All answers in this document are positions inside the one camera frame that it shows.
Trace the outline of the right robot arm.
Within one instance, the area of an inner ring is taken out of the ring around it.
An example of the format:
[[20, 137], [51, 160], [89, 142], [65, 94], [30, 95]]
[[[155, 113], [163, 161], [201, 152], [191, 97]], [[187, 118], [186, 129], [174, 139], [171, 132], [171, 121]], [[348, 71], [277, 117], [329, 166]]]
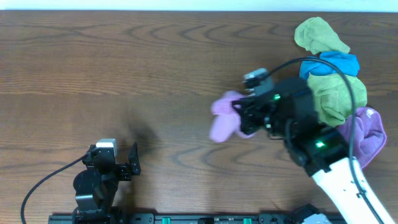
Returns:
[[244, 134], [265, 129], [283, 139], [291, 159], [329, 196], [346, 223], [393, 223], [358, 161], [349, 158], [347, 140], [318, 120], [306, 81], [281, 81], [263, 94], [233, 101], [232, 107]]

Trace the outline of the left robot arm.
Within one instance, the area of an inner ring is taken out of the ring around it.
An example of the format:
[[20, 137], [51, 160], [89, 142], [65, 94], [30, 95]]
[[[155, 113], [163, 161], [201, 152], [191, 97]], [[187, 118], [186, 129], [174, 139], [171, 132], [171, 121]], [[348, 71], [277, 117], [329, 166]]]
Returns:
[[128, 162], [116, 162], [115, 139], [101, 139], [91, 145], [82, 162], [86, 170], [73, 181], [77, 208], [72, 213], [73, 223], [110, 224], [128, 223], [120, 208], [113, 206], [120, 181], [131, 181], [141, 173], [137, 143], [128, 154]]

